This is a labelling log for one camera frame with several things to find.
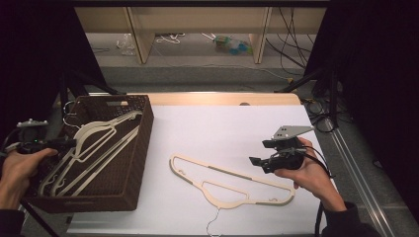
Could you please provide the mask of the colourful plastic bag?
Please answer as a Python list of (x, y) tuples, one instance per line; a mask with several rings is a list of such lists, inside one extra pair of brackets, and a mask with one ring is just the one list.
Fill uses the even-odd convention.
[(246, 41), (240, 39), (234, 39), (226, 36), (216, 36), (213, 41), (217, 49), (228, 52), (232, 55), (253, 53), (252, 47)]

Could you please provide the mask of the wooden table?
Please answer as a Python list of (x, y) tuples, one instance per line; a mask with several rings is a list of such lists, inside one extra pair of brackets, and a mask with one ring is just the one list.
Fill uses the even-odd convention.
[(147, 93), (155, 106), (297, 106), (293, 93), (176, 92)]

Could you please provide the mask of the person's right hand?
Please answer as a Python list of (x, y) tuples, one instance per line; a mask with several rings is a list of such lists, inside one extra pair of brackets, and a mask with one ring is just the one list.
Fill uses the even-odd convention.
[(332, 184), (324, 169), (315, 161), (304, 158), (298, 170), (278, 169), (274, 174), (293, 180), (296, 189), (304, 188), (318, 198), (329, 211), (345, 211), (344, 200)]

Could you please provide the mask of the person's left hand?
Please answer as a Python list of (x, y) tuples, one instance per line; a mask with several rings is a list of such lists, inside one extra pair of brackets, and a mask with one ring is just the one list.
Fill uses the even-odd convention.
[(51, 148), (33, 154), (21, 154), (16, 150), (9, 152), (0, 178), (0, 209), (17, 209), (39, 163), (56, 154), (57, 151)]

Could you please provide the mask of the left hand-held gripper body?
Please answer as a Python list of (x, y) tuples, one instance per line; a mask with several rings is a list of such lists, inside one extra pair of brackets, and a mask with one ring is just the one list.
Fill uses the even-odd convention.
[(29, 118), (26, 121), (18, 122), (18, 152), (21, 154), (32, 154), (44, 149), (47, 126), (47, 120)]

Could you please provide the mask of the black metal stand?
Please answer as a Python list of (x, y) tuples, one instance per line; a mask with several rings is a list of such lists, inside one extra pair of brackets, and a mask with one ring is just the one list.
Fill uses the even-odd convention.
[(86, 85), (93, 85), (110, 95), (121, 94), (121, 92), (111, 88), (105, 82), (95, 80), (80, 71), (69, 70), (64, 72), (59, 77), (59, 97), (61, 103), (61, 115), (63, 118), (67, 116), (67, 106), (70, 103), (68, 93), (71, 93), (75, 98), (78, 98), (79, 96), (88, 96), (89, 93), (85, 88)]
[(319, 68), (307, 75), (303, 76), (296, 82), (291, 83), (284, 89), (279, 90), (279, 93), (290, 93), (298, 87), (306, 84), (308, 81), (316, 79), (318, 83), (325, 85), (329, 96), (329, 109), (327, 117), (330, 119), (332, 124), (332, 130), (339, 127), (337, 121), (337, 103), (338, 103), (338, 79), (337, 74), (333, 69)]

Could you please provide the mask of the white table sheet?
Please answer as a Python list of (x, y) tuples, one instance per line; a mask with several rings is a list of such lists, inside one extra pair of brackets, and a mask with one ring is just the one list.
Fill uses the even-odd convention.
[[(136, 210), (88, 212), (74, 215), (72, 234), (150, 237), (208, 236), (206, 227), (216, 208), (202, 193), (174, 175), (169, 159), (188, 156), (215, 166), (264, 180), (289, 184), (253, 166), (250, 157), (266, 159), (271, 150), (262, 141), (282, 125), (307, 125), (302, 106), (156, 106)], [(288, 193), (225, 176), (193, 165), (177, 163), (196, 181), (205, 179), (248, 191), (252, 198), (283, 198)], [(208, 186), (217, 198), (237, 200), (241, 195)], [(306, 190), (296, 191), (284, 206), (242, 205), (222, 209), (209, 227), (211, 233), (229, 236), (291, 236), (314, 231), (319, 201)]]

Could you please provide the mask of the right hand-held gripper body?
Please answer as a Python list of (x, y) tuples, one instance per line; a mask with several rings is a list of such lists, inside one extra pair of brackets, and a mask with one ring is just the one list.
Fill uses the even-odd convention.
[(298, 136), (313, 131), (312, 125), (282, 125), (269, 140), (279, 141), (279, 146), (273, 148), (276, 152), (265, 159), (262, 167), (265, 173), (273, 173), (278, 169), (297, 170), (302, 165), (306, 149)]

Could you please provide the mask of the beige shelf unit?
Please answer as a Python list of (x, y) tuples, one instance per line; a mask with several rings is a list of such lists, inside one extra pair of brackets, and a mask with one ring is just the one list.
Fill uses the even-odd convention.
[(148, 59), (157, 34), (246, 34), (254, 62), (262, 62), (266, 36), (318, 33), (325, 9), (307, 7), (77, 7), (87, 33), (130, 34), (139, 63)]

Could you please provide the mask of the brown woven basket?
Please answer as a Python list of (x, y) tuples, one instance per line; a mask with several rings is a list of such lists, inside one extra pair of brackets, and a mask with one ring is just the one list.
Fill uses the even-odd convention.
[[(142, 116), (122, 125), (122, 132), (138, 125), (137, 137), (79, 196), (54, 197), (51, 194), (57, 178), (68, 164), (65, 155), (70, 148), (56, 157), (43, 160), (24, 200), (48, 213), (136, 209), (154, 120), (146, 95), (79, 97), (64, 119), (59, 135), (66, 139), (75, 139), (76, 132), (89, 122), (108, 121), (134, 110), (142, 111)], [(65, 181), (70, 183), (89, 165), (90, 162), (76, 165), (65, 176)]]

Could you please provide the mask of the clear plastic bag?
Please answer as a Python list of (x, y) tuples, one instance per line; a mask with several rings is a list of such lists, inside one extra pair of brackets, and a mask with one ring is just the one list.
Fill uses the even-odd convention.
[(135, 46), (131, 34), (123, 34), (123, 36), (117, 40), (116, 46), (122, 55), (135, 55)]

